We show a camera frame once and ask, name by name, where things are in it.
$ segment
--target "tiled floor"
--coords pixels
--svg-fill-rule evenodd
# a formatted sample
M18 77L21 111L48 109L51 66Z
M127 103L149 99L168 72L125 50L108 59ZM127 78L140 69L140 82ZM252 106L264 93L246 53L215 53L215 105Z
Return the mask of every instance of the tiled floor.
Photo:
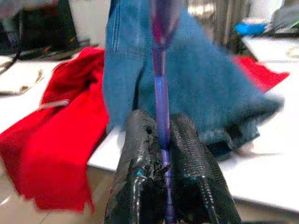
M0 166L0 203L3 198L7 202L0 204L0 224L102 224L109 189L113 182L113 174L102 172L96 168L88 169L93 200L96 204L95 214L90 215L88 208L83 214L73 212L40 212L36 211L32 202L23 201L14 191L5 175L1 176ZM237 202L243 220L288 220L299 224L299 216L279 210L250 203Z

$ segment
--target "textured black surface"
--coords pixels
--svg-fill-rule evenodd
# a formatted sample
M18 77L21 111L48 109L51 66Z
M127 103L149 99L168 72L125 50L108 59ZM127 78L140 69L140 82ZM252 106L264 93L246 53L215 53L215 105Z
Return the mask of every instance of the textured black surface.
M132 112L104 223L162 223L165 171L156 122L141 110Z
M189 224L239 224L222 172L186 116L171 119L173 198L179 218Z

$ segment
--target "red cloth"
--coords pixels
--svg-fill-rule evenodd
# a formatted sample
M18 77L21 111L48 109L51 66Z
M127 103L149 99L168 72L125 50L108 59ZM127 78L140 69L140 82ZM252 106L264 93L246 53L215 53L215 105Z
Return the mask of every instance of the red cloth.
M253 83L263 91L272 89L290 75L288 72L276 73L270 71L265 66L257 64L257 62L250 57L235 58L234 62L236 62Z
M0 155L15 188L40 209L93 208L86 170L108 123L103 70L104 50L96 48L57 66L42 98L46 109L0 135ZM48 105L61 100L70 103Z

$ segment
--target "blue denim cloth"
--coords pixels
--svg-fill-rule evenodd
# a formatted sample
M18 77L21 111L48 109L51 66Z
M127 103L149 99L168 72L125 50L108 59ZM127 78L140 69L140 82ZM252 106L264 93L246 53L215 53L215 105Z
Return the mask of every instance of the blue denim cloth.
M112 0L103 83L109 129L122 126L135 109L155 117L149 3ZM216 149L215 155L257 137L256 122L283 104L266 99L228 56L211 44L184 7L167 49L165 72L170 113L182 113L193 120L200 139Z

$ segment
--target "black cable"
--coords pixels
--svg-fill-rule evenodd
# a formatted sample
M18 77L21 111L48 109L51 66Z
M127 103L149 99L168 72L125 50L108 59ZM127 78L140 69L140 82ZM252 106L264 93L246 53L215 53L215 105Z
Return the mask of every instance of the black cable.
M6 72L8 69L10 69L13 64L19 59L21 52L22 52L22 46L23 46L23 12L20 11L19 13L19 38L20 38L20 44L19 49L14 56L13 60L9 65L7 65L3 70L0 71L0 75L2 75L4 72Z

